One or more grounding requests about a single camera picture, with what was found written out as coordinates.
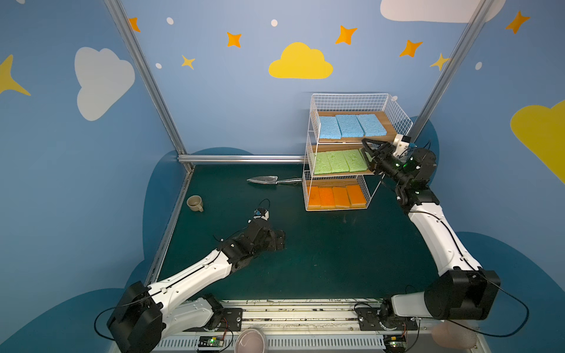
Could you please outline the green sponge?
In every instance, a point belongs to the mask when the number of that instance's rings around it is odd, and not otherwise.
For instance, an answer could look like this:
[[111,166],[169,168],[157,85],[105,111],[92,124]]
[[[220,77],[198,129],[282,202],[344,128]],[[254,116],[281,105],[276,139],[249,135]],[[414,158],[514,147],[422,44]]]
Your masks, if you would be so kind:
[[327,157],[333,174],[350,172],[344,151],[328,151]]
[[333,171],[330,164],[330,159],[327,152],[316,153],[316,160],[314,163],[314,174],[315,175],[325,175],[331,174]]
[[359,149],[345,150],[344,154],[350,168],[350,173],[362,172],[367,169],[367,164]]

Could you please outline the blue sponge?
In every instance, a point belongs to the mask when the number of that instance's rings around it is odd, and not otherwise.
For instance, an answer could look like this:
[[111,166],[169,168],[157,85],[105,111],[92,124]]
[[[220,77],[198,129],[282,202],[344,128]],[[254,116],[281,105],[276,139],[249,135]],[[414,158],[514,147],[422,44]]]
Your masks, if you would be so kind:
[[375,114],[360,114],[357,115],[357,120],[365,137],[380,137],[387,135],[385,127]]
[[319,117],[319,138],[325,140],[340,140],[341,129],[335,116]]
[[356,115],[336,115],[342,138],[363,138],[364,130]]

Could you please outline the white wire wooden shelf rack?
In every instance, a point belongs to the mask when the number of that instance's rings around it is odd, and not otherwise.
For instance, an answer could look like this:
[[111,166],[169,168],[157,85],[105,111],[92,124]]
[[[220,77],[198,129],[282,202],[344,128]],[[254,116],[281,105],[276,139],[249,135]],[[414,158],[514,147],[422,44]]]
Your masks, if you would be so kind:
[[413,122],[390,94],[313,94],[303,166],[307,211],[363,210],[375,173],[363,139],[372,148],[391,144],[403,158],[411,150]]

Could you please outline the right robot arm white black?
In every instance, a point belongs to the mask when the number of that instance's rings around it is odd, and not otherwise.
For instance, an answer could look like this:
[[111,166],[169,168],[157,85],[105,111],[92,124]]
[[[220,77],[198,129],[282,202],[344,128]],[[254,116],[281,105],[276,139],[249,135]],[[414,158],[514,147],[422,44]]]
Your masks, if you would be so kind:
[[464,320],[487,319],[501,281],[485,270],[460,241],[447,221],[440,201],[431,190],[436,155],[429,148],[398,152],[392,144],[362,139],[361,153],[374,174],[394,182],[397,202],[416,226],[438,269],[438,279],[424,291],[397,294],[380,306],[379,321],[386,329],[403,319],[435,319],[461,327]]

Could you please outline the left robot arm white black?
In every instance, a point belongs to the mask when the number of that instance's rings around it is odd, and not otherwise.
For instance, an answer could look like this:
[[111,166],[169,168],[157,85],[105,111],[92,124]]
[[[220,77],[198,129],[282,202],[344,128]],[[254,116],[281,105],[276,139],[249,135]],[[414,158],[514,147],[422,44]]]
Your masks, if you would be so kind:
[[193,295],[248,266],[260,253],[284,247],[285,232],[273,229],[266,217],[251,219],[243,231],[185,270],[148,286],[138,281],[128,287],[108,309],[106,339],[121,352],[151,352],[169,335],[218,328],[225,321],[224,307],[212,295]]

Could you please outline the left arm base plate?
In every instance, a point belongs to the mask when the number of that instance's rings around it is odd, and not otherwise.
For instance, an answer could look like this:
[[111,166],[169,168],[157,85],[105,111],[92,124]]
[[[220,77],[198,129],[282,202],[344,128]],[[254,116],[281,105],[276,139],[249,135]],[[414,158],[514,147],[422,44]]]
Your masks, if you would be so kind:
[[210,321],[203,327],[187,329],[186,332],[232,332],[241,331],[243,324],[242,308],[224,308],[221,313],[214,313]]

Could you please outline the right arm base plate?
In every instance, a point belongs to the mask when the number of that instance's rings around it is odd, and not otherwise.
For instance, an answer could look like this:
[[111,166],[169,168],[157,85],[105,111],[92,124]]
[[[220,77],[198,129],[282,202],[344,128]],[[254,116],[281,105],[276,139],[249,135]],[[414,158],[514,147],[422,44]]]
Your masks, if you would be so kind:
[[400,331],[416,332],[418,324],[415,320],[403,317],[380,318],[380,310],[367,305],[354,307],[360,331]]

